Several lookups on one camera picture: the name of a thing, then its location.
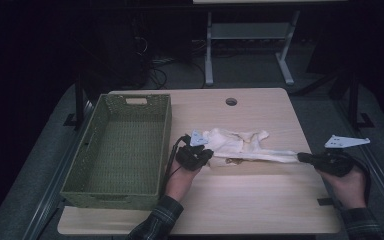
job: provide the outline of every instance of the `white cloth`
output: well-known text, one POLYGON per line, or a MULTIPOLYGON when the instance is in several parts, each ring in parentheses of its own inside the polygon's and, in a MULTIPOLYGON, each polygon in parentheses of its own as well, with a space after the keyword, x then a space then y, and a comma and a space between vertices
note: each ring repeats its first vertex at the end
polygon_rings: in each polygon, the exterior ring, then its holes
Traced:
POLYGON ((208 140, 205 148, 214 151, 210 160, 211 166, 237 165, 243 160, 269 160, 283 163, 298 162, 297 154, 289 150, 269 150, 262 147, 262 141, 268 138, 268 132, 232 132, 225 129, 214 128, 203 132, 202 136, 208 140))

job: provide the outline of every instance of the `plaid sleeve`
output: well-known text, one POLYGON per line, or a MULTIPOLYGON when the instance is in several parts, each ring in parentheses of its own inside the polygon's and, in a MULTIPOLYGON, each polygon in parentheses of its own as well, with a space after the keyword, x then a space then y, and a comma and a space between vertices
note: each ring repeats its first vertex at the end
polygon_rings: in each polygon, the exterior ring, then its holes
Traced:
POLYGON ((384 240, 384 232, 368 208, 342 211, 341 215, 350 240, 384 240))
POLYGON ((163 196, 149 217, 135 227, 126 239, 164 239, 183 211, 182 205, 169 196, 163 196))

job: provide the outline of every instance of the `person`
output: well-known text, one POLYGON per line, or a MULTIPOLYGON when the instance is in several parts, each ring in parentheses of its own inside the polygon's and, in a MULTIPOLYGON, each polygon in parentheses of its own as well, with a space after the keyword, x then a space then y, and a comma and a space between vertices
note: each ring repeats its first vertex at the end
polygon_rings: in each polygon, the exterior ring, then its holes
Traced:
MULTIPOLYGON (((180 202, 188 193, 193 179, 200 170, 188 171, 174 160, 165 195, 149 217, 135 227, 126 239, 166 238, 183 211, 180 202)), ((316 171, 332 186, 334 194, 343 205, 341 215, 349 239, 384 240, 384 232, 366 205, 364 198, 366 177, 362 170, 354 166, 344 177, 336 177, 317 169, 316 171)))

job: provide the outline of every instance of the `basket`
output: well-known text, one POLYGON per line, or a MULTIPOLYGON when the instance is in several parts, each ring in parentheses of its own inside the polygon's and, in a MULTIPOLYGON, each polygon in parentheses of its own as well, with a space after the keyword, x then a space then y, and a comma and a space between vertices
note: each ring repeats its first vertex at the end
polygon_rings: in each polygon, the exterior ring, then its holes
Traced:
POLYGON ((80 208, 151 210, 168 159, 170 95, 102 94, 61 195, 80 208))

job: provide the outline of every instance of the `wooden table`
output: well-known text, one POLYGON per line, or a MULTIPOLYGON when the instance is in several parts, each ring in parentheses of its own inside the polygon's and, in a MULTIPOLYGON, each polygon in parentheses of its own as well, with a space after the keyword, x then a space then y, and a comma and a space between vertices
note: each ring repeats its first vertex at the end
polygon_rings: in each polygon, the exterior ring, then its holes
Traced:
MULTIPOLYGON (((264 129, 267 149, 310 152, 286 92, 273 89, 135 91, 169 93, 170 145, 192 130, 264 129), (226 104, 235 98, 236 106, 226 104)), ((318 234, 340 229, 332 206, 317 199, 328 194, 312 166, 269 161, 230 167, 203 167, 182 202, 185 210, 172 234, 318 234)), ((65 207, 58 231, 65 235, 127 234, 148 211, 65 207)))

